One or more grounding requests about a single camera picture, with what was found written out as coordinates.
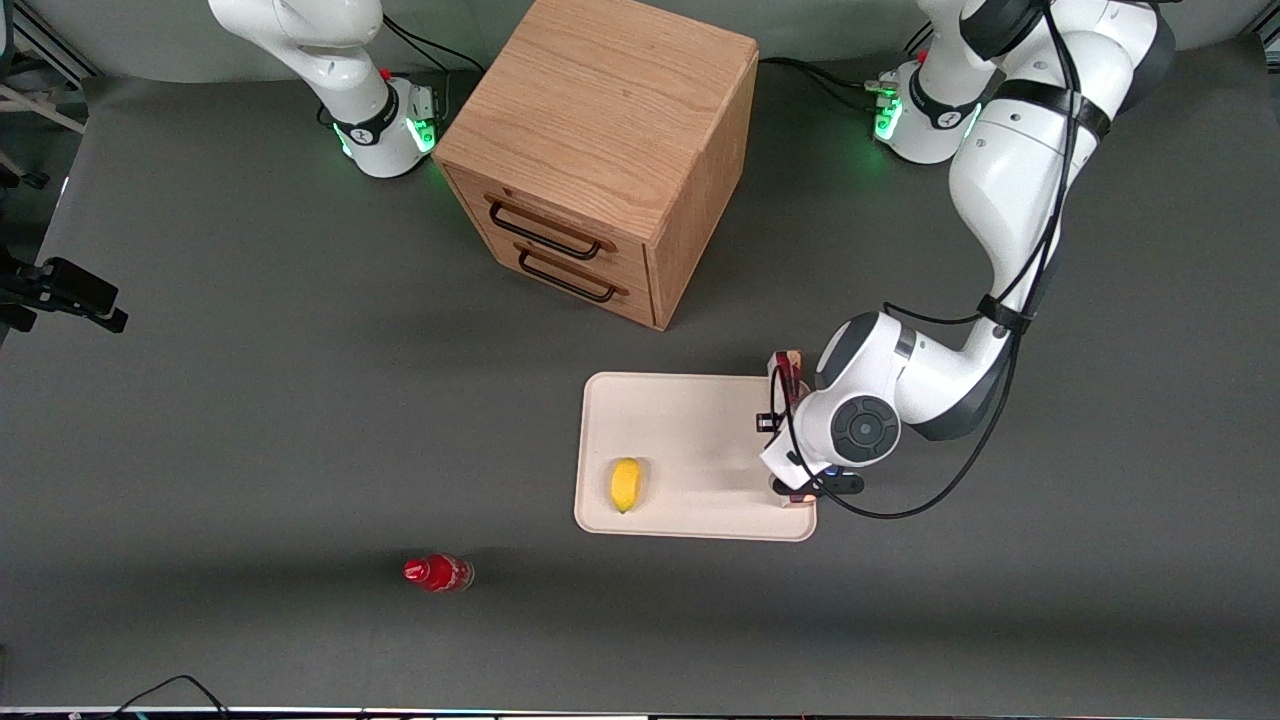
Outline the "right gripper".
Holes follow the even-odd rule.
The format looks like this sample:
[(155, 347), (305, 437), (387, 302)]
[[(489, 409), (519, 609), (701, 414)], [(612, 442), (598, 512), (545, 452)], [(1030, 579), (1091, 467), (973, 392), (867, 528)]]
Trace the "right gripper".
[(29, 333), (37, 311), (50, 311), (120, 334), (129, 316), (116, 306), (118, 296), (118, 287), (64, 258), (35, 265), (1, 249), (1, 324), (9, 331)]

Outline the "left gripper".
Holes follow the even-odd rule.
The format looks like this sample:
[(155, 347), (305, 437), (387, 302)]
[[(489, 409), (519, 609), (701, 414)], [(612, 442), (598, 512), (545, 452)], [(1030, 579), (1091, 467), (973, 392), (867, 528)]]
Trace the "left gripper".
[(773, 438), (764, 447), (760, 460), (771, 474), (771, 491), (783, 507), (806, 507), (822, 495), (814, 477), (822, 479), (829, 462), (801, 459), (790, 438)]

